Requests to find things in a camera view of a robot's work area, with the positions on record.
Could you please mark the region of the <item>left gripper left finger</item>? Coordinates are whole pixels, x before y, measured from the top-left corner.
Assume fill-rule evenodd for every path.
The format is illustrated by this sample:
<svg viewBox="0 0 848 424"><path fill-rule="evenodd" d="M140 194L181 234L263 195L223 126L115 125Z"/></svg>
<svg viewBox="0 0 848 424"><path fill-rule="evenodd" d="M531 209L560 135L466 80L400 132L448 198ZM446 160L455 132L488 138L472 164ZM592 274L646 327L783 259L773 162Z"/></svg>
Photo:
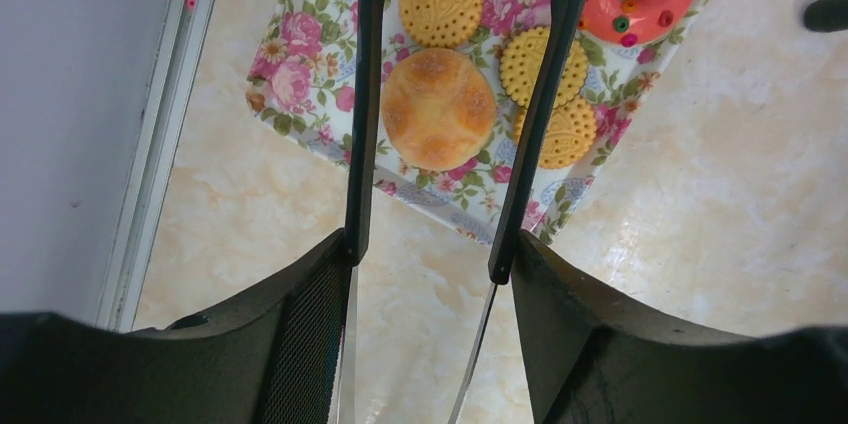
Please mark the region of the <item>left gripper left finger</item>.
<svg viewBox="0 0 848 424"><path fill-rule="evenodd" d="M5 423L325 423L351 271L341 231L164 329L1 318Z"/></svg>

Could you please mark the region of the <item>black metal tongs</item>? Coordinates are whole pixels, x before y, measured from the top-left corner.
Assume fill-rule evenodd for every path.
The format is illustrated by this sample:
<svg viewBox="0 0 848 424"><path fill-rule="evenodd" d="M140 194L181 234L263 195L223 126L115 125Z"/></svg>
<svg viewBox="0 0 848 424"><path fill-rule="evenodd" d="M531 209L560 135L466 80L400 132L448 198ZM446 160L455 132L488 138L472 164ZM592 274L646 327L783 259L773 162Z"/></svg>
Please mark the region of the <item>black metal tongs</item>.
<svg viewBox="0 0 848 424"><path fill-rule="evenodd" d="M359 0L352 148L343 233L344 250L351 268L356 268L361 263L369 244L380 101L384 2L385 0ZM524 132L519 140L504 209L498 221L488 261L491 284L451 411L451 422L457 421L472 381L496 291L499 286L508 282L518 257L521 224L531 195L543 138L585 2L586 0L551 0L550 37L529 103Z"/></svg>

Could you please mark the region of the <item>round golden bun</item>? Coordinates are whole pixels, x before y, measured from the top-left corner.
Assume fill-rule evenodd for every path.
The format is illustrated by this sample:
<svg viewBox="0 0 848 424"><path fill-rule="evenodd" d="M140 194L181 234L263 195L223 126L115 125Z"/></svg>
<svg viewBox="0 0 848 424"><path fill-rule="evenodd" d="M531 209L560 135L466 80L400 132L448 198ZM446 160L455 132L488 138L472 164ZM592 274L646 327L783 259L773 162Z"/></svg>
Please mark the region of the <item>round golden bun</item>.
<svg viewBox="0 0 848 424"><path fill-rule="evenodd" d="M417 51L399 62L380 96L390 144L410 166L449 171L475 157L493 132L494 93L464 54Z"/></svg>

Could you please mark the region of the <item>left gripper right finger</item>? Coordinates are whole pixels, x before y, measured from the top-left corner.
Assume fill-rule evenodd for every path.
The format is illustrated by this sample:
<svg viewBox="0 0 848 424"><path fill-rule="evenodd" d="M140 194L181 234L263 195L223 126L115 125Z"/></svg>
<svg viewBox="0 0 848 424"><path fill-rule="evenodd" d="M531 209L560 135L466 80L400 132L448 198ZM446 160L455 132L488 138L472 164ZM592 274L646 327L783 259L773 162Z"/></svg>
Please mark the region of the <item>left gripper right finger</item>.
<svg viewBox="0 0 848 424"><path fill-rule="evenodd" d="M537 423L843 423L847 331L742 336L652 308L529 233L512 288Z"/></svg>

